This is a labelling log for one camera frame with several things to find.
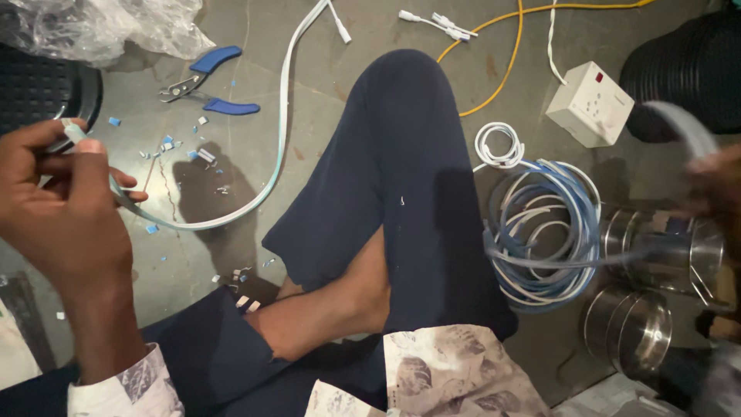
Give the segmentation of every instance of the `pliers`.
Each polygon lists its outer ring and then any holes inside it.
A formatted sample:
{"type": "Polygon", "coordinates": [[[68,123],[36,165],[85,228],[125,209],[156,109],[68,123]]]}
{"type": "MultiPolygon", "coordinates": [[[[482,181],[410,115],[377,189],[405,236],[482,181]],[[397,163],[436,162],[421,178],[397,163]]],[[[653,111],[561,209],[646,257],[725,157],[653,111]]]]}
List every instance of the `pliers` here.
{"type": "Polygon", "coordinates": [[[260,111],[260,106],[257,104],[236,104],[209,96],[197,90],[198,86],[206,80],[208,74],[213,73],[222,62],[240,55],[242,55],[242,49],[238,46],[220,47],[208,51],[189,67],[191,73],[187,79],[170,87],[160,89],[159,99],[163,102],[172,102],[180,98],[193,99],[205,103],[203,110],[235,116],[257,113],[260,111]]]}

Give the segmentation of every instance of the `white power socket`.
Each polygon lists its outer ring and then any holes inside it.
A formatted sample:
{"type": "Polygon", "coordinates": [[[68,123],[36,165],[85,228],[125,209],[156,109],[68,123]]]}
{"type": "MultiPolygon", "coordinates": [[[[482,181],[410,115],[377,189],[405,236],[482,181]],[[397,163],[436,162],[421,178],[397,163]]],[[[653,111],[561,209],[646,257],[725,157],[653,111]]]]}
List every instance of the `white power socket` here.
{"type": "Polygon", "coordinates": [[[587,148],[614,145],[635,102],[597,64],[570,69],[545,114],[587,148]]]}

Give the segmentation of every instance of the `person's right hand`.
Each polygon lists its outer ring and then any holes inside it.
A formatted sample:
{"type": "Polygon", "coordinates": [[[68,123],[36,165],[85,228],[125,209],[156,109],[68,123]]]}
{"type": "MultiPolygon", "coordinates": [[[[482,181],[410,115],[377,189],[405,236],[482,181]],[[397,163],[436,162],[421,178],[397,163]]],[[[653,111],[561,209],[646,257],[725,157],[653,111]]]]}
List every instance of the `person's right hand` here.
{"type": "Polygon", "coordinates": [[[692,192],[700,198],[695,214],[718,223],[729,256],[741,265],[741,144],[690,162],[688,171],[692,192]]]}
{"type": "MultiPolygon", "coordinates": [[[[73,121],[85,129],[84,122],[73,121]]],[[[108,174],[124,187],[136,180],[111,170],[105,148],[94,139],[82,140],[72,155],[37,159],[63,137],[59,120],[0,137],[0,238],[59,293],[75,334],[82,380],[91,384],[146,355],[133,311],[131,241],[108,174]],[[42,174],[54,177],[39,188],[42,174]]],[[[130,197],[142,201],[147,195],[130,197]]]]}

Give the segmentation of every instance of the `plastic wrap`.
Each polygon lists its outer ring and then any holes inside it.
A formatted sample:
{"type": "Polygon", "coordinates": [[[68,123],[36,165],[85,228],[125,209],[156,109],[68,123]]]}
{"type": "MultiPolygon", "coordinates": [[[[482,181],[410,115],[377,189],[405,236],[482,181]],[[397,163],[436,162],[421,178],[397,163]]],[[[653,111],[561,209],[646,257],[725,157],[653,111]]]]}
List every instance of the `plastic wrap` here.
{"type": "Polygon", "coordinates": [[[0,0],[0,42],[32,55],[108,65],[130,40],[195,59],[215,46],[193,23],[201,0],[0,0]]]}

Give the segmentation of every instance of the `grey floor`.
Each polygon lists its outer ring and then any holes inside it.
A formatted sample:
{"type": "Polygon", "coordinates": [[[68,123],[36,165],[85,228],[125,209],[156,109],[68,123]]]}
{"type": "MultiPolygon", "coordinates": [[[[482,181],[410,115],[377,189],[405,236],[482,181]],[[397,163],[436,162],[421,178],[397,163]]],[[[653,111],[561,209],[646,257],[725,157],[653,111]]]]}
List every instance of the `grey floor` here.
{"type": "MultiPolygon", "coordinates": [[[[547,3],[528,0],[525,6],[547,3]]],[[[104,72],[104,101],[92,136],[108,147],[111,165],[135,176],[139,189],[149,192],[150,200],[144,204],[148,211],[179,222],[208,220],[243,206],[262,189],[277,152],[283,56],[293,31],[314,4],[315,0],[206,0],[196,23],[217,45],[239,45],[244,54],[223,64],[201,91],[234,102],[256,102],[262,111],[250,116],[210,113],[210,122],[199,127],[197,134],[192,127],[203,112],[195,102],[167,104],[156,97],[160,87],[182,79],[188,62],[128,47],[122,60],[104,72]],[[109,116],[119,118],[121,126],[108,125],[109,116]],[[183,147],[155,161],[139,157],[139,151],[154,153],[166,134],[183,141],[183,147]],[[217,156],[223,174],[188,162],[185,152],[198,147],[217,156]],[[230,186],[228,195],[216,192],[224,185],[230,186]]],[[[556,14],[556,65],[564,73],[593,60],[618,79],[622,63],[635,47],[699,16],[706,5],[707,0],[659,0],[640,10],[561,10],[556,14]]],[[[133,240],[134,292],[142,326],[197,301],[216,288],[211,282],[214,274],[228,278],[233,269],[252,267],[241,292],[267,299],[276,291],[285,268],[280,259],[263,266],[273,255],[261,247],[260,240],[309,178],[358,75],[390,50],[416,48],[437,57],[451,43],[431,27],[398,20],[399,8],[421,16],[434,11],[463,27],[476,27],[515,10],[516,2],[336,0],[335,6],[353,42],[342,43],[325,11],[298,43],[285,166],[277,187],[259,210],[223,229],[198,233],[162,228],[148,234],[146,221],[122,214],[133,240]]],[[[478,39],[457,47],[442,62],[459,110],[482,102],[499,84],[514,44],[516,23],[509,19],[484,29],[478,39]]],[[[478,129],[486,122],[503,121],[515,127],[526,144],[527,157],[580,167],[592,176],[605,202],[677,200],[683,190],[680,173],[685,159],[678,144],[646,145],[623,132],[616,145],[589,150],[545,117],[544,110],[558,88],[545,53],[548,25],[547,12],[525,17],[522,43],[507,85],[488,107],[462,119],[472,164],[478,164],[471,147],[478,129]]],[[[477,173],[482,201],[497,178],[491,169],[477,173]]],[[[9,249],[0,249],[0,273],[18,269],[31,276],[56,360],[63,364],[71,358],[73,347],[67,323],[56,320],[56,312],[61,311],[59,299],[38,272],[9,249]]],[[[583,299],[547,315],[523,316],[519,333],[507,341],[509,353],[549,404],[610,372],[581,345],[577,322],[582,305],[583,299]]]]}

